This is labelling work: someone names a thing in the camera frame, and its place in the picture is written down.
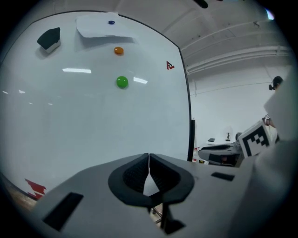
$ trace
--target ceiling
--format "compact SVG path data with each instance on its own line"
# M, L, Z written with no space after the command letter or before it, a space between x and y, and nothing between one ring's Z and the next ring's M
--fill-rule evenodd
M116 11L161 32L181 49L189 79L197 72L232 62L290 56L275 22L253 0L42 0L12 37L30 23L74 10Z

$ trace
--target whiteboard eraser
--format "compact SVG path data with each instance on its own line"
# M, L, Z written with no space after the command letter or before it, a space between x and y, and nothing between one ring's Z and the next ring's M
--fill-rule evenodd
M60 27L47 30L38 38L37 43L50 54L54 49L61 45Z

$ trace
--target whiteboard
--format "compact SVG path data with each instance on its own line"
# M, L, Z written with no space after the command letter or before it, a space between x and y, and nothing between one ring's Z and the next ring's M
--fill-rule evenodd
M0 69L2 173L33 195L25 179L47 192L78 171L126 156L188 156L190 102L179 48L125 17L136 39L83 38L75 19L86 14L100 13L31 24ZM61 46L47 55L37 39L56 27ZM117 46L124 55L114 53ZM167 61L175 67L167 69ZM88 73L63 70L69 68ZM119 76L129 80L127 88L117 87Z

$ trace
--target sticker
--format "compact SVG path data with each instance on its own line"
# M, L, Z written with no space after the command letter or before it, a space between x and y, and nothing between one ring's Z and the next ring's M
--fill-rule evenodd
M262 121L239 136L244 157L254 156L270 146L268 132Z
M28 194L30 196L32 196L32 197L34 197L36 199L40 199L43 195L45 195L44 190L46 189L46 187L41 186L39 184L36 184L36 183L34 183L34 182L32 182L32 181L30 181L28 179L25 179L25 180L30 185L30 187L33 189L33 191L35 193L35 195L34 195L34 194L31 194L31 193L28 192Z
M175 68L175 66L173 66L172 64L170 64L170 63L167 61L167 70L172 69L172 68Z

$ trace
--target ceiling light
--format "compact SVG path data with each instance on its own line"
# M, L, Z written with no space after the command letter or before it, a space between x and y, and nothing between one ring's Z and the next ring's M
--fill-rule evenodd
M135 77L134 77L134 81L135 81L135 82L142 83L142 84L147 84L147 83L148 83L148 81L146 81L146 80L139 79L139 78L135 78Z
M72 68L66 68L62 69L64 72L75 72L75 73L91 73L90 69L72 69Z
M265 8L265 10L266 10L266 12L267 12L268 19L269 19L269 20L274 20L274 15L273 15L268 9Z

